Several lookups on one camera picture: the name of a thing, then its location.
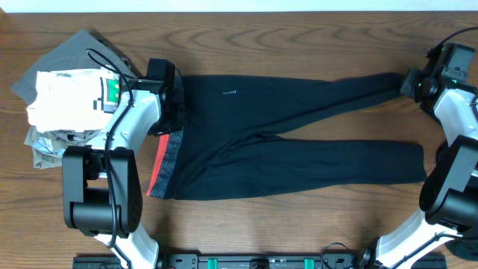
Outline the black leggings with red waistband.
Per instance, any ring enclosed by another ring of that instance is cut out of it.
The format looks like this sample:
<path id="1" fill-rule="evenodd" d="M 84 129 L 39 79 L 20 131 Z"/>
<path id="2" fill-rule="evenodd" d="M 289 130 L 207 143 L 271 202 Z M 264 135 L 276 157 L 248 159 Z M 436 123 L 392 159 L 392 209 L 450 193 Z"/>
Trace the black leggings with red waistband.
<path id="1" fill-rule="evenodd" d="M 240 75 L 181 78 L 187 125 L 161 136 L 147 194 L 226 200 L 426 178 L 423 147 L 387 140 L 288 140 L 285 132 L 396 99 L 402 77 L 339 81 Z"/>

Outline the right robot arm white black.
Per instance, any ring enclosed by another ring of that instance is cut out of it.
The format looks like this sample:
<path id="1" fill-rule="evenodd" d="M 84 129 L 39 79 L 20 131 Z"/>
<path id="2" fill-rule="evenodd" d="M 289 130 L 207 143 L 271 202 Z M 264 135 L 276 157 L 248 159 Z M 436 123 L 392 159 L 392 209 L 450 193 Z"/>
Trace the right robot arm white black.
<path id="1" fill-rule="evenodd" d="M 359 268 L 445 268 L 433 251 L 449 241 L 477 241 L 477 89 L 465 74 L 426 75 L 411 69 L 400 92 L 423 105 L 441 124 L 448 149 L 420 192 L 420 208 L 388 235 L 365 250 Z"/>

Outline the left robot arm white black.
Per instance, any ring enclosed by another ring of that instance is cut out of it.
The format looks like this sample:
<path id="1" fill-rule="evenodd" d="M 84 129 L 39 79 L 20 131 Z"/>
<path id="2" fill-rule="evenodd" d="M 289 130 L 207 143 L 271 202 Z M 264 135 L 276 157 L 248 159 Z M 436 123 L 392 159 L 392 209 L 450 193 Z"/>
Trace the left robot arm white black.
<path id="1" fill-rule="evenodd" d="M 184 89 L 178 78 L 132 79 L 126 87 L 100 135 L 63 154 L 64 221 L 112 252 L 76 257 L 74 268 L 169 266 L 160 244 L 141 222 L 143 197 L 135 155 L 146 136 L 162 137 L 182 129 Z"/>

